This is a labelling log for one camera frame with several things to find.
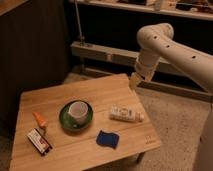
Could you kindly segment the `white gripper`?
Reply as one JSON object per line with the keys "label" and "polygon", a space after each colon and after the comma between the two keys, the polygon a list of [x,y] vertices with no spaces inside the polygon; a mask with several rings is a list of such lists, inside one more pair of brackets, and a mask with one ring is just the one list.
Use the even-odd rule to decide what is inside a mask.
{"label": "white gripper", "polygon": [[156,61],[151,61],[150,63],[143,63],[139,60],[136,60],[135,62],[135,71],[129,81],[129,86],[132,90],[134,90],[137,85],[141,82],[142,78],[146,82],[150,82],[154,76],[155,70],[157,67]]}

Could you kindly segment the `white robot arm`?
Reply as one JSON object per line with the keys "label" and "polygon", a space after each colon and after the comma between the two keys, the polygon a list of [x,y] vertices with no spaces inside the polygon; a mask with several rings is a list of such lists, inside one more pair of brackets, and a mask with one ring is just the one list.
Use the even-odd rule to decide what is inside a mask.
{"label": "white robot arm", "polygon": [[193,171],[213,171],[213,56],[173,41],[174,30],[169,23],[148,25],[137,32],[140,53],[130,86],[150,81],[163,57],[175,68],[190,77],[212,96],[211,111],[204,123]]}

